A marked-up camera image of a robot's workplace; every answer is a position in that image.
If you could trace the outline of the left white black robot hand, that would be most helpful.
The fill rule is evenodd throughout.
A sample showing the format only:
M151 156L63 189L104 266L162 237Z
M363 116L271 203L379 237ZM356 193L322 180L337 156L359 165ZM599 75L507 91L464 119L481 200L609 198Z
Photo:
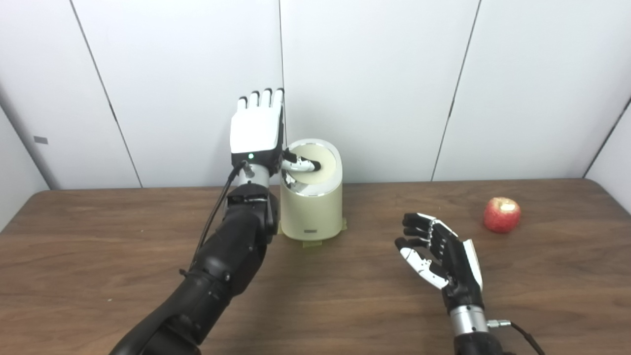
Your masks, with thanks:
M281 170L317 172L321 163L284 148L284 90L266 88L237 101L230 124L232 166L243 161L267 169L270 176Z

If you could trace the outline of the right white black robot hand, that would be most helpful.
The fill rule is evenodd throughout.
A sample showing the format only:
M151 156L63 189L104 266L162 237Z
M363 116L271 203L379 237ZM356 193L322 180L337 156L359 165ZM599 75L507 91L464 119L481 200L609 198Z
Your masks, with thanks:
M482 270L472 240L462 240L444 222L423 213L403 216L404 237L395 245L403 259L441 290L448 312L464 306L483 309Z

